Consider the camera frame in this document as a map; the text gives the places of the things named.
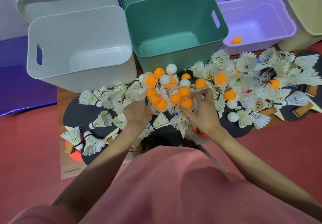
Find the red floor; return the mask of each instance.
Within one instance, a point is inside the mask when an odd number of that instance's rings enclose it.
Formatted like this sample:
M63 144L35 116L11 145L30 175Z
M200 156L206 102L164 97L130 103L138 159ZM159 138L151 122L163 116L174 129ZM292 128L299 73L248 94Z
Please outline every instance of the red floor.
M252 131L238 141L322 202L321 120L322 114L313 115ZM73 178L60 180L56 105L0 117L0 128L2 224L27 207L51 204ZM238 173L214 143L204 145L229 171Z

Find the pink shirt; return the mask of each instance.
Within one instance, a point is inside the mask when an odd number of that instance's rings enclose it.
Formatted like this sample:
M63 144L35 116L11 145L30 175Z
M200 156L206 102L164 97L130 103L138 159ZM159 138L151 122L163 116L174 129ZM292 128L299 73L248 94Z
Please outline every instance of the pink shirt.
M64 207L38 206L10 223L75 223ZM320 223L202 152L159 146L136 157L80 223Z

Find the person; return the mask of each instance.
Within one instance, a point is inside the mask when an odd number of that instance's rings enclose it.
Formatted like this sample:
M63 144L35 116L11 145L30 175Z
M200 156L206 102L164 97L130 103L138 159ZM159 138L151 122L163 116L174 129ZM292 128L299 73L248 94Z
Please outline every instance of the person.
M221 127L209 89L183 113L228 155L245 179L222 171L201 151L158 146L114 180L134 140L151 120L143 101L123 113L127 126L52 206L22 211L10 223L320 223L322 206L240 145Z

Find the table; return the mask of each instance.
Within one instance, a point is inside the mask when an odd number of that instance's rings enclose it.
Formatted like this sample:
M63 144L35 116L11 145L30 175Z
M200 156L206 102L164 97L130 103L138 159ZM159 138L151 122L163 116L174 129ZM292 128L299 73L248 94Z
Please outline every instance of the table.
M298 54L300 51L302 50L297 50L294 51L292 53L294 53L295 55ZM256 51L253 52L256 55L260 55L263 52L263 50L261 51ZM234 55L231 56L231 59L236 59L239 55ZM138 75L141 75L143 73L138 60L136 59L136 66L137 66L137 72ZM64 132L66 132L66 128L63 125L62 119L64 116L64 113L66 111L66 108L68 106L68 104L76 97L78 97L80 94L76 94L70 91L67 91L63 88L58 88L57 87L57 104L58 104L58 125L59 125L59 134L62 134ZM309 111L308 112L309 115L310 114L314 114L315 112L313 111ZM283 123L288 123L285 121L280 120L279 118L277 118L276 116L271 116L271 121L269 122L269 124L266 126L275 126L275 125L280 125ZM61 177L62 179L64 178L69 178L69 177L73 177L73 176L77 176L79 175L79 173L81 173L85 168L86 168L86 164L84 162L77 162L73 159L71 159L69 157L69 155L67 153L65 153L65 147L66 147L66 141L59 137L59 145L60 145L60 159L61 159Z

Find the hand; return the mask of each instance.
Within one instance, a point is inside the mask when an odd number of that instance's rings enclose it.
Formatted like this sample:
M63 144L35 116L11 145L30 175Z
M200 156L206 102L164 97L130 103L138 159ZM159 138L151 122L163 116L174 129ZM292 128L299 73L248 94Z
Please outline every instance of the hand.
M142 129L140 133L152 119L144 101L133 101L123 109L123 114L126 117L127 125L135 126L138 130Z
M211 132L214 130L222 129L222 126L219 123L213 94L209 88L192 93L190 98L195 98L197 110L192 113L186 108L180 107L180 109L193 124L208 136L210 136Z

